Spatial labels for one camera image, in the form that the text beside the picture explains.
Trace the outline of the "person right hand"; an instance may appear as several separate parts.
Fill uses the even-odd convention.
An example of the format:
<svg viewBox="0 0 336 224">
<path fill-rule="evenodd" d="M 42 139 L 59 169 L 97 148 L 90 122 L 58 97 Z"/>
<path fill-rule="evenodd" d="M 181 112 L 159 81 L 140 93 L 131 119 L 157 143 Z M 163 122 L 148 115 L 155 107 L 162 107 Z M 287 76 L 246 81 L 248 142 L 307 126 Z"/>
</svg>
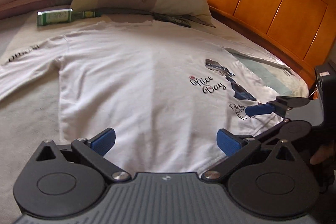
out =
<svg viewBox="0 0 336 224">
<path fill-rule="evenodd" d="M 329 145 L 322 145 L 319 147 L 317 152 L 311 157 L 310 164 L 317 165 L 327 160 L 329 157 L 334 155 L 334 145 L 333 143 Z"/>
</svg>

